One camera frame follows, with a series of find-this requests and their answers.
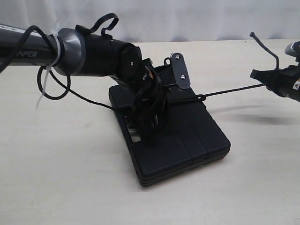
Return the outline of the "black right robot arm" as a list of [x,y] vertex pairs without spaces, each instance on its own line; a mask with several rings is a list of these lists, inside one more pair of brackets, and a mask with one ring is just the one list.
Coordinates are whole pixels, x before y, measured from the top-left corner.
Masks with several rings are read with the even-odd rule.
[[253,69],[250,78],[263,84],[269,91],[282,98],[300,101],[300,67],[290,65],[277,70]]

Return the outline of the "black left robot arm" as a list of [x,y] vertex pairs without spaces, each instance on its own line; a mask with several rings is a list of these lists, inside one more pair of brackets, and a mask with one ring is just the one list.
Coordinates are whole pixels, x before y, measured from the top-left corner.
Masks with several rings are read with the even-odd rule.
[[129,125],[140,136],[149,137],[163,129],[167,120],[171,64],[154,67],[142,57],[141,49],[107,34],[95,35],[84,27],[63,28],[57,35],[45,34],[33,25],[21,29],[0,27],[0,68],[38,66],[70,78],[110,77],[134,95]]

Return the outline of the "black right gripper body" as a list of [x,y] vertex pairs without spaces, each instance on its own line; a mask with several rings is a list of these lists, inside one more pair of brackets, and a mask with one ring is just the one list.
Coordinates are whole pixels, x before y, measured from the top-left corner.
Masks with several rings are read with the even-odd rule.
[[263,71],[253,69],[250,78],[258,80],[279,97],[295,97],[295,67]]

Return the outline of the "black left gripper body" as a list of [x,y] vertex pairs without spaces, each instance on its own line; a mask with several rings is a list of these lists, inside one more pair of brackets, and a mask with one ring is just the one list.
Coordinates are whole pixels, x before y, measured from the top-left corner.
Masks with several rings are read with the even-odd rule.
[[169,101],[167,94],[171,90],[171,85],[175,83],[172,63],[167,63],[158,67],[152,65],[151,59],[143,60],[147,74],[144,75],[143,85],[136,93],[131,112],[131,128],[142,140],[152,139],[159,134],[166,126],[169,113]]

